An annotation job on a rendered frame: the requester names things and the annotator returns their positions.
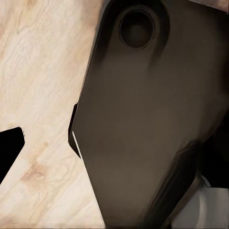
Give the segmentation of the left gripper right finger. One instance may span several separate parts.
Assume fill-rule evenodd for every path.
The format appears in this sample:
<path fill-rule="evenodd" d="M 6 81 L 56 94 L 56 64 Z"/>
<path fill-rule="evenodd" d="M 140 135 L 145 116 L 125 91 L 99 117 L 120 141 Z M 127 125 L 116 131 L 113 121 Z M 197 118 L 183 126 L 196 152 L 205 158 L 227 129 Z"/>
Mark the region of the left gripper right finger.
<path fill-rule="evenodd" d="M 214 145 L 221 153 L 227 164 L 229 165 L 229 129 L 218 127 L 215 133 Z"/>

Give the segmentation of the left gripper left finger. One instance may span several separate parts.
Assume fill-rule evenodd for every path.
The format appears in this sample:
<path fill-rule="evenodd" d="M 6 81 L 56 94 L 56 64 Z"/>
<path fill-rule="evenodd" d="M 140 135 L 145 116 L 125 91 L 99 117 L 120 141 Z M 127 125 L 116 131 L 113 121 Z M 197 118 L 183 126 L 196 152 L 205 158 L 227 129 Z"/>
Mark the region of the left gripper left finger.
<path fill-rule="evenodd" d="M 25 145 L 20 127 L 0 132 L 0 184 Z"/>

